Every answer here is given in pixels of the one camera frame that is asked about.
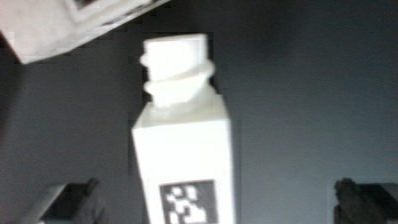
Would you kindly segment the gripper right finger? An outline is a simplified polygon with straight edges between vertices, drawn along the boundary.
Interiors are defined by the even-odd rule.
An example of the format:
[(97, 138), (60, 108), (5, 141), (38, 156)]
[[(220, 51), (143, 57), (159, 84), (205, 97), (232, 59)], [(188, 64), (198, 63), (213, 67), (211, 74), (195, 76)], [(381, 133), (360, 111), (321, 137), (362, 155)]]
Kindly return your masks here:
[(398, 183), (357, 183), (342, 178), (333, 190), (333, 224), (398, 224)]

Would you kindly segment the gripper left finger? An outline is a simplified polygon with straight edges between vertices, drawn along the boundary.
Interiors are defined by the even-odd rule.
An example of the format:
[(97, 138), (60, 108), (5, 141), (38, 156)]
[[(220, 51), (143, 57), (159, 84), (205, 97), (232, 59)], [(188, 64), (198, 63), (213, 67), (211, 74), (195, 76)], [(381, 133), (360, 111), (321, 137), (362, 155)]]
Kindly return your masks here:
[(95, 178), (51, 184), (26, 209), (19, 224), (106, 224), (106, 206)]

